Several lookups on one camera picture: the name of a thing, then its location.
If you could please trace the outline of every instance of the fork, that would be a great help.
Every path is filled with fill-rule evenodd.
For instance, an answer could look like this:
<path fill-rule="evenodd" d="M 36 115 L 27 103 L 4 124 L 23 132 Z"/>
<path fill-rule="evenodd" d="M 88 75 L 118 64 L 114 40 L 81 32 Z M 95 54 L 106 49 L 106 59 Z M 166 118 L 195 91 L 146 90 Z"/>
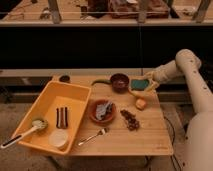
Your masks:
<path fill-rule="evenodd" d="M 106 134 L 108 131 L 109 131 L 109 128 L 107 128 L 107 127 L 102 128 L 100 131 L 98 131 L 97 134 L 92 135 L 92 136 L 90 136 L 90 137 L 88 137 L 88 138 L 86 138 L 86 139 L 81 140 L 81 141 L 78 143 L 78 145 L 81 146 L 81 145 L 83 145 L 84 143 L 86 143 L 87 141 L 89 141 L 89 140 L 91 140 L 91 139 L 93 139 L 93 138 L 95 138 L 95 137 L 97 137 L 97 136 L 99 136 L 99 135 L 104 135 L 104 134 Z"/>

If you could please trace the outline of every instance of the sponge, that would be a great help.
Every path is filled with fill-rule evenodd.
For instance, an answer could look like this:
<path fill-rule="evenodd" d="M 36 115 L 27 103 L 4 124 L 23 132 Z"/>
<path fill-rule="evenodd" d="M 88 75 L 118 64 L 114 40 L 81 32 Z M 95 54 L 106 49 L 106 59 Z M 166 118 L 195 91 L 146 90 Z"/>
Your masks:
<path fill-rule="evenodd" d="M 145 79 L 145 80 L 132 79 L 131 80 L 131 90 L 143 91 L 148 86 L 149 86 L 148 79 Z"/>

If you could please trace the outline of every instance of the brown bowl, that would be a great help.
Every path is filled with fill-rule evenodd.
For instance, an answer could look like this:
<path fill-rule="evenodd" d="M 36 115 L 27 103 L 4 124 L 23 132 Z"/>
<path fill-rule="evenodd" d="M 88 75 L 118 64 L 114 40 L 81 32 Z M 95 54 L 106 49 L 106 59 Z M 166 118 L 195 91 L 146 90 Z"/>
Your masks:
<path fill-rule="evenodd" d="M 112 88 L 117 93 L 124 93 L 128 90 L 129 78 L 127 75 L 122 73 L 117 73 L 111 76 L 110 82 Z"/>
<path fill-rule="evenodd" d="M 97 124 L 101 124 L 101 125 L 102 124 L 108 124 L 108 123 L 110 123 L 115 118 L 116 106 L 115 106 L 114 103 L 112 104 L 112 110 L 111 110 L 111 112 L 107 113 L 106 116 L 105 116 L 105 118 L 103 120 L 98 120 L 96 118 L 96 108 L 97 108 L 97 106 L 100 105 L 100 104 L 105 104 L 108 101 L 109 100 L 106 100 L 106 99 L 100 99 L 100 100 L 96 100 L 95 102 L 93 102 L 91 104 L 91 106 L 90 106 L 91 107 L 91 112 L 89 113 L 89 117 L 90 117 L 90 119 L 93 122 L 95 122 Z"/>

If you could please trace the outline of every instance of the orange plastic tray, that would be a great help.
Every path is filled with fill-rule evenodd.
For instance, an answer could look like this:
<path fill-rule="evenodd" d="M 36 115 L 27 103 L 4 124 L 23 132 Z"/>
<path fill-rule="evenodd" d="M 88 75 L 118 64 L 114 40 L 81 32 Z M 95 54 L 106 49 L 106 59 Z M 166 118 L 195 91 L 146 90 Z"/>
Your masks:
<path fill-rule="evenodd" d="M 19 124 L 13 137 L 31 128 L 34 119 L 46 119 L 48 127 L 45 130 L 32 133 L 20 140 L 19 144 L 45 152 L 66 155 L 72 147 L 90 94 L 90 87 L 50 81 Z M 69 135 L 69 143 L 65 149 L 59 150 L 49 144 L 49 136 L 53 130 L 57 129 L 56 108 L 65 106 L 68 107 L 69 126 L 66 130 Z"/>

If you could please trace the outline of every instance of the coffee beans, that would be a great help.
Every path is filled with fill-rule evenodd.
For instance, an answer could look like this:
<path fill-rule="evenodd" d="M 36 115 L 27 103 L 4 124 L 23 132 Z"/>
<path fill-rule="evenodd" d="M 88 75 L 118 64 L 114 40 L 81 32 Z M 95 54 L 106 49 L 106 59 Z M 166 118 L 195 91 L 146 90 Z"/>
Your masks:
<path fill-rule="evenodd" d="M 127 111 L 125 109 L 121 110 L 120 113 L 125 118 L 126 124 L 127 124 L 127 128 L 130 131 L 137 130 L 140 127 L 140 123 L 135 118 L 135 115 L 133 115 L 132 113 L 130 113 L 129 111 Z"/>

